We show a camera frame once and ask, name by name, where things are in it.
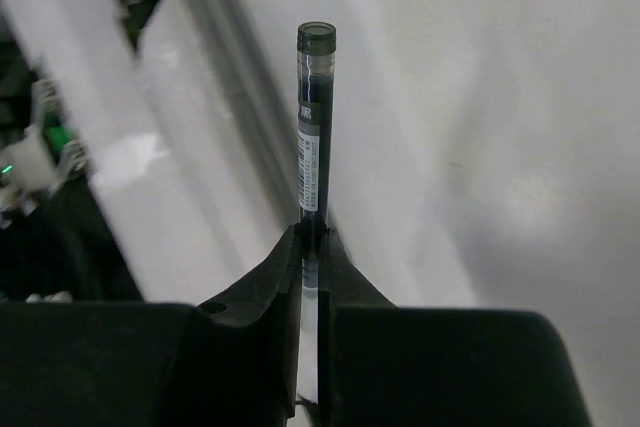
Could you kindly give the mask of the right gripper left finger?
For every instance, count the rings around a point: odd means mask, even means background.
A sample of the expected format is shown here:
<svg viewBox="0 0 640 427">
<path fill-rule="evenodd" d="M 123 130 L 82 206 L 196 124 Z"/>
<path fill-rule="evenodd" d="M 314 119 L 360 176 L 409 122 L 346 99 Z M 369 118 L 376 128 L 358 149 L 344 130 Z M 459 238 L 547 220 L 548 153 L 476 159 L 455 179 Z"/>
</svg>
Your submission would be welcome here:
<svg viewBox="0 0 640 427">
<path fill-rule="evenodd" d="M 181 303 L 5 303 L 5 426 L 283 426 L 295 413 L 297 227 L 227 289 Z"/>
</svg>

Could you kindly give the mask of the black ink clear pen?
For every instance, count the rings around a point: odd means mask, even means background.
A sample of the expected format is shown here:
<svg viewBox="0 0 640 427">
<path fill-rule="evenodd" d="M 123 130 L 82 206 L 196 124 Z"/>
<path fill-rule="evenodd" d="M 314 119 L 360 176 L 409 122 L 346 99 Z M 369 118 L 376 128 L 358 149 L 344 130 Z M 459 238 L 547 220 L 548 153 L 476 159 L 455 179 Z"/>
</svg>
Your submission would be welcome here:
<svg viewBox="0 0 640 427">
<path fill-rule="evenodd" d="M 307 301 L 318 295 L 319 249 L 328 224 L 336 47 L 334 25 L 309 21 L 298 27 L 298 203 L 302 293 Z"/>
</svg>

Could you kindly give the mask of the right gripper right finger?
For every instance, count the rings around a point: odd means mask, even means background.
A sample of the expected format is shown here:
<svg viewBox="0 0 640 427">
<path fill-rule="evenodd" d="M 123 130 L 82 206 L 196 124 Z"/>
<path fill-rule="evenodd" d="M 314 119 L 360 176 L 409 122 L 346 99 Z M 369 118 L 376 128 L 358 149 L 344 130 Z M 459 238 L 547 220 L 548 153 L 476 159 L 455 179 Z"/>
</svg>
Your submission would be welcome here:
<svg viewBox="0 0 640 427">
<path fill-rule="evenodd" d="M 565 344 L 531 311 L 409 308 L 320 247 L 318 403 L 325 426 L 587 426 Z"/>
</svg>

